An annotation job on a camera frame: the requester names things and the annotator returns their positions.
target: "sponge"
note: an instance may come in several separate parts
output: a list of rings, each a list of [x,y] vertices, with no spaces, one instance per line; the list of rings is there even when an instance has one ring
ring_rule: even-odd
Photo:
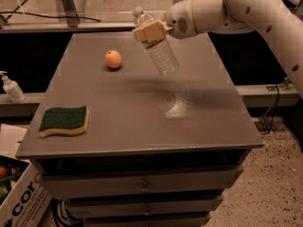
[[[87,131],[89,111],[87,106],[78,108],[51,108],[45,111],[39,134],[78,135]]]

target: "soap dispenser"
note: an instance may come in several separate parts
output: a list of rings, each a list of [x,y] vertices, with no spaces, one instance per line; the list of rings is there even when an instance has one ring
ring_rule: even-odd
[[[1,79],[3,80],[3,90],[7,93],[10,100],[14,103],[22,102],[26,99],[25,94],[22,89],[18,85],[18,83],[14,80],[11,80],[6,76],[7,72],[0,71]]]

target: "orange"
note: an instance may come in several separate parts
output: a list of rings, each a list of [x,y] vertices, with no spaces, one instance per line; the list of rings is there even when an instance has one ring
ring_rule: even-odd
[[[105,62],[108,67],[116,69],[121,66],[122,57],[117,51],[109,50],[105,54]]]
[[[0,178],[6,178],[9,175],[9,167],[5,165],[0,165]]]

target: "plastic bottle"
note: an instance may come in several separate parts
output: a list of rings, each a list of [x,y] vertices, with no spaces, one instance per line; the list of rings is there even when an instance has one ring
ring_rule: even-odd
[[[144,12],[141,7],[133,11],[134,26],[140,27],[154,21],[152,15]],[[169,76],[174,74],[178,68],[178,61],[175,59],[167,39],[162,41],[144,41],[142,42],[153,60],[159,74],[161,76]]]
[[[3,90],[7,93],[12,102],[19,103],[24,101],[26,96],[22,89],[16,81],[9,79],[8,76],[5,76],[6,73],[7,72],[5,71],[0,71],[0,75],[2,76],[1,79],[4,83]]]

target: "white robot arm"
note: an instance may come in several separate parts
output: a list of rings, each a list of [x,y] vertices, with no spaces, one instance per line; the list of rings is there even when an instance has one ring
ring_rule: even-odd
[[[282,0],[185,0],[169,8],[166,20],[178,39],[257,31],[303,98],[303,22]]]

